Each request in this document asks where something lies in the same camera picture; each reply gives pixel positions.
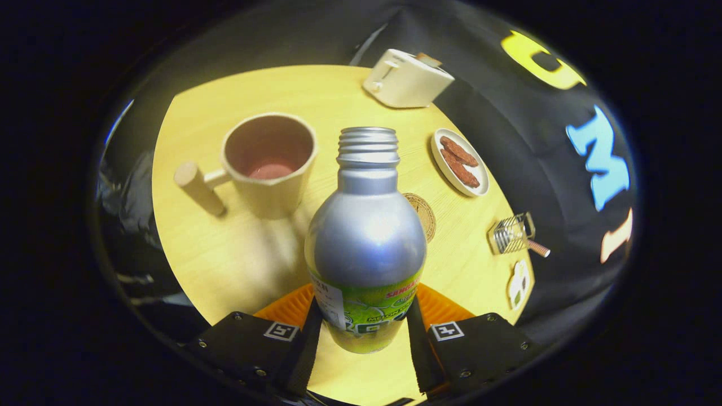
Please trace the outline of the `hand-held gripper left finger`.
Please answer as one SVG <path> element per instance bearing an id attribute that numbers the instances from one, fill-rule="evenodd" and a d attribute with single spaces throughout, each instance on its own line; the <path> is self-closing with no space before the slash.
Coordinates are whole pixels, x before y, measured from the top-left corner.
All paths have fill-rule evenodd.
<path id="1" fill-rule="evenodd" d="M 186 350 L 236 386 L 302 398 L 321 326 L 314 288 L 307 284 L 254 314 L 232 311 L 191 339 Z"/>

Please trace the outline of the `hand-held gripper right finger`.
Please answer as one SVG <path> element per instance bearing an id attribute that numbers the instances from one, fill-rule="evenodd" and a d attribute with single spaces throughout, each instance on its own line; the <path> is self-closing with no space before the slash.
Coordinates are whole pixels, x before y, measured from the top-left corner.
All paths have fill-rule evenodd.
<path id="1" fill-rule="evenodd" d="M 419 390 L 429 401 L 489 390 L 534 359 L 533 341 L 500 314 L 475 316 L 425 284 L 406 321 Z"/>

